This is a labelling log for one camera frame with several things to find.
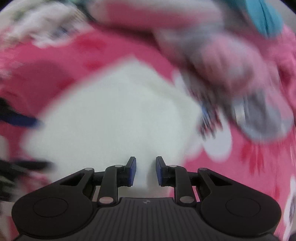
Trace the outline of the person in white jacket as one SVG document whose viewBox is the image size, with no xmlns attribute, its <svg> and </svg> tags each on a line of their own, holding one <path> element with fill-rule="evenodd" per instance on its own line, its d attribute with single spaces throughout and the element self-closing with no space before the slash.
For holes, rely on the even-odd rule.
<svg viewBox="0 0 296 241">
<path fill-rule="evenodd" d="M 268 3 L 261 0 L 228 1 L 244 20 L 266 38 L 274 38 L 281 34 L 283 20 L 278 12 Z"/>
</svg>

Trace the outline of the pink patterned duvet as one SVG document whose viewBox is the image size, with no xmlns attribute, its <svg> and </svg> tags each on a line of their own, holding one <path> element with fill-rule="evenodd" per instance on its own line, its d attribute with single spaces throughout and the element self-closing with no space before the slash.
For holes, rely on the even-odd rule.
<svg viewBox="0 0 296 241">
<path fill-rule="evenodd" d="M 271 142 L 291 131 L 278 68 L 260 53 L 284 25 L 266 38 L 228 1 L 90 1 L 86 9 L 100 24 L 151 32 L 169 59 L 215 88 L 226 115 L 251 140 Z"/>
</svg>

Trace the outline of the white crumpled garment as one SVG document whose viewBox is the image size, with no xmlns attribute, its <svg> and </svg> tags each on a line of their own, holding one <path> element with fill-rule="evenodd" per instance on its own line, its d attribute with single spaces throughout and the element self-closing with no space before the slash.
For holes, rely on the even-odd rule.
<svg viewBox="0 0 296 241">
<path fill-rule="evenodd" d="M 1 48 L 29 41 L 39 48 L 63 45 L 91 29 L 78 1 L 41 1 L 11 13 L 1 27 Z"/>
</svg>

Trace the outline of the cream deer sweater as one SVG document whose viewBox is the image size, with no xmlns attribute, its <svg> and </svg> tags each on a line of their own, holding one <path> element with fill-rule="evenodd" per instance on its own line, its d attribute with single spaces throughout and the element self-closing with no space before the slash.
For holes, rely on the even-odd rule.
<svg viewBox="0 0 296 241">
<path fill-rule="evenodd" d="M 181 164 L 201 119 L 200 105 L 180 87 L 135 58 L 97 71 L 52 101 L 39 115 L 41 126 L 22 138 L 32 158 L 54 163 L 59 180 L 83 168 L 103 171 L 137 160 L 127 197 L 166 197 L 155 159 Z"/>
</svg>

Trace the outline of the pink floral bed sheet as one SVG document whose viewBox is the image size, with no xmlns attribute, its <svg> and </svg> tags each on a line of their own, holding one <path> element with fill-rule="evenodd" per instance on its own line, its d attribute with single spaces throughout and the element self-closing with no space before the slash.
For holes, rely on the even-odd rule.
<svg viewBox="0 0 296 241">
<path fill-rule="evenodd" d="M 253 141 L 226 115 L 216 90 L 194 71 L 172 64 L 151 39 L 91 27 L 63 45 L 39 48 L 29 41 L 1 49 L 1 98 L 17 112 L 39 120 L 69 88 L 118 61 L 135 58 L 185 90 L 201 107 L 201 119 L 179 165 L 189 171 L 209 168 L 274 198 L 282 211 L 275 233 L 288 240 L 295 213 L 295 127 L 283 138 Z M 1 158 L 38 160 L 21 144 L 26 133 L 36 129 L 2 123 Z M 53 170 L 34 180 L 23 178 L 20 195 L 54 182 Z"/>
</svg>

